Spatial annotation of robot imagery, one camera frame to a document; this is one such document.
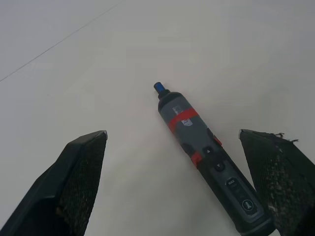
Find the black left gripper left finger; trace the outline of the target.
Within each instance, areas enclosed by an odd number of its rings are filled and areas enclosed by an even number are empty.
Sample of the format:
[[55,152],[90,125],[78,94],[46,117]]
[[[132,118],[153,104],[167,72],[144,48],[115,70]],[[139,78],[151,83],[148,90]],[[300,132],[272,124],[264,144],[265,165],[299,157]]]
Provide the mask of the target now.
[[83,236],[98,192],[105,130],[69,142],[27,191],[2,236]]

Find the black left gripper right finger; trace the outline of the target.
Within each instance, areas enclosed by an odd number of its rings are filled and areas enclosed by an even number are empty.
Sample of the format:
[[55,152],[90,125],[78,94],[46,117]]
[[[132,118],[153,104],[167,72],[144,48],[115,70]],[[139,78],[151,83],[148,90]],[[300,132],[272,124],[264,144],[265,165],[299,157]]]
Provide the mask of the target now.
[[256,192],[282,236],[315,234],[315,165],[283,133],[239,133]]

